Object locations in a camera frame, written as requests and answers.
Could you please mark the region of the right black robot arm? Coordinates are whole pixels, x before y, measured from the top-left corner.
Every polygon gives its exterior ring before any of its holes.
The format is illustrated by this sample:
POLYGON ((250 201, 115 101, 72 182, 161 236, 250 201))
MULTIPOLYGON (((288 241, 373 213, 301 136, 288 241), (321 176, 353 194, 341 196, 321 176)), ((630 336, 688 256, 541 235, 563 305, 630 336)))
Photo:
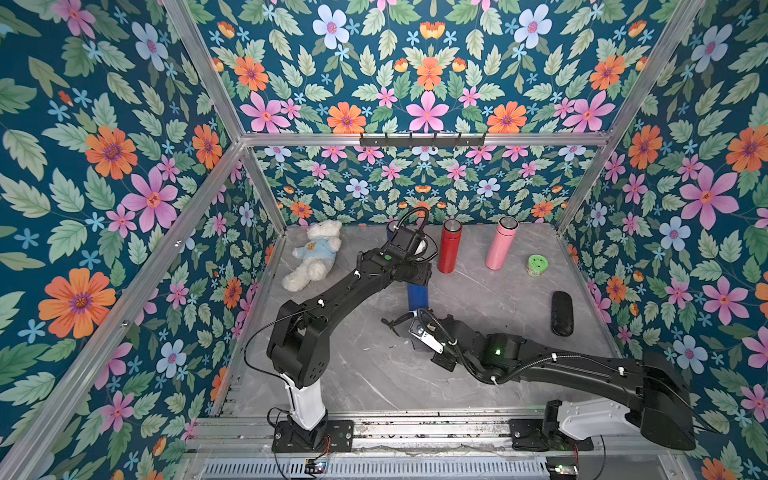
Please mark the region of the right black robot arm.
POLYGON ((449 372, 460 365, 485 385, 539 382, 596 395, 627 408, 623 419, 646 440, 672 450, 695 449, 689 386, 660 354, 646 353, 640 360, 597 357, 519 335, 484 335, 451 315, 438 319, 428 309, 382 323, 428 348, 432 362, 449 372))

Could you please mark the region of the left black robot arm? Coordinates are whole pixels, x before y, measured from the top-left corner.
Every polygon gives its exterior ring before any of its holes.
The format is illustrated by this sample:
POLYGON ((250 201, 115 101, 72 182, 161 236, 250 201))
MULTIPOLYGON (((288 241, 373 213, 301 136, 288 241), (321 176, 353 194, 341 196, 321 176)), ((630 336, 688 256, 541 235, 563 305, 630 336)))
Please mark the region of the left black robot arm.
POLYGON ((327 409, 320 378, 330 363, 330 339, 341 322, 369 297, 394 282, 428 284, 431 263, 399 258, 381 249, 358 256, 358 265, 317 296, 298 304, 285 302, 267 347, 267 356, 287 382, 290 419, 304 432, 324 428, 327 409))

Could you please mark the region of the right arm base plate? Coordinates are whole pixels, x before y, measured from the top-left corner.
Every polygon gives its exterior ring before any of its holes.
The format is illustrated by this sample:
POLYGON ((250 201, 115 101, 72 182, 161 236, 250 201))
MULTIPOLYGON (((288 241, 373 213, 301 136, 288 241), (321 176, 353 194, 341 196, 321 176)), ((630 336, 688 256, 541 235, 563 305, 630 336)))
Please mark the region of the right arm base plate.
POLYGON ((575 440, 562 433, 552 422, 540 419, 511 419, 508 421, 512 448, 534 453, 593 451, 591 439, 575 440))

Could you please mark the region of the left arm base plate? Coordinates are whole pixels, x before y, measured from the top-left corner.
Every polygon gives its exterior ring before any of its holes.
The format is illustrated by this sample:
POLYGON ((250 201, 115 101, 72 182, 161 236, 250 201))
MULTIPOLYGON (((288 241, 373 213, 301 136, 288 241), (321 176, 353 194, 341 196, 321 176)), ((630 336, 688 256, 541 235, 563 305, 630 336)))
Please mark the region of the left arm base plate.
POLYGON ((323 420, 313 430, 304 430, 292 419, 277 423, 272 443, 274 453, 348 453, 352 451, 354 422, 323 420))

